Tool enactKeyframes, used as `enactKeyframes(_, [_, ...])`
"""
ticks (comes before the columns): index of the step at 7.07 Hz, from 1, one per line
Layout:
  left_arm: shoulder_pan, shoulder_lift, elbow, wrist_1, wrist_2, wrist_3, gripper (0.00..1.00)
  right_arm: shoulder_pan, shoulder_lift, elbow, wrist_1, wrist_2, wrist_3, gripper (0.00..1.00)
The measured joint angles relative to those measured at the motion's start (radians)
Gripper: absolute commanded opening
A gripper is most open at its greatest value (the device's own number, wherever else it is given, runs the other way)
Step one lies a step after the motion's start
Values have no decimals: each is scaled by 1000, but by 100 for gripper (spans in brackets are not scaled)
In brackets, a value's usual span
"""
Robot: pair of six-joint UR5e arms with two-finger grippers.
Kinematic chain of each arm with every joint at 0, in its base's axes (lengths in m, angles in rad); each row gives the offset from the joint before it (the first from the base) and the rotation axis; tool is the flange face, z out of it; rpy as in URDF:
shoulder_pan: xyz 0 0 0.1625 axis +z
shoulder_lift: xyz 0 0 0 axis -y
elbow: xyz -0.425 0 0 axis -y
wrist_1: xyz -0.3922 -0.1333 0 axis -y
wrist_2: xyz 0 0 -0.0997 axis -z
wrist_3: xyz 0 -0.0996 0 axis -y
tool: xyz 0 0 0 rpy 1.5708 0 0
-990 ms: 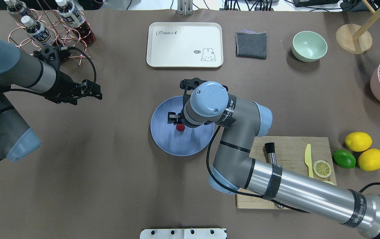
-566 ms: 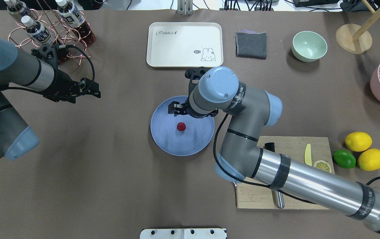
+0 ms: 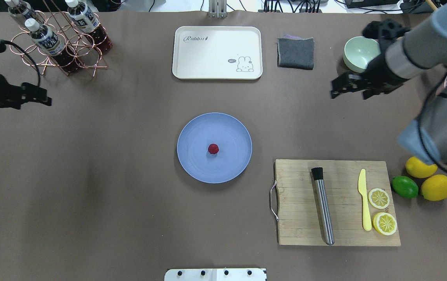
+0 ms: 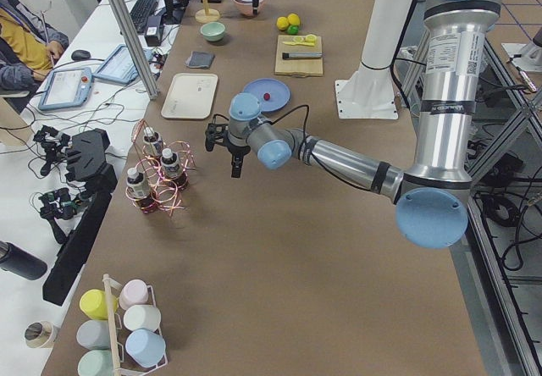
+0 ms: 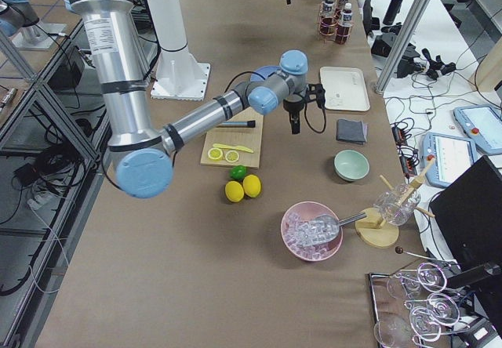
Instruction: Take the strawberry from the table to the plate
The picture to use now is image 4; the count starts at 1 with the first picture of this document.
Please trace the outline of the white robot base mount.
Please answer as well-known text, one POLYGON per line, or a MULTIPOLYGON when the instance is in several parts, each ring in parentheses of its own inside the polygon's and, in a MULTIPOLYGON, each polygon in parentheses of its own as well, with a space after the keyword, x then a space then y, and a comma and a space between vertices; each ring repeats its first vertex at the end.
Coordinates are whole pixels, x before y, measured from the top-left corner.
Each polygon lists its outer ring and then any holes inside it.
POLYGON ((341 119, 397 119, 392 62, 410 7, 416 0, 375 0, 360 65, 335 82, 341 119))

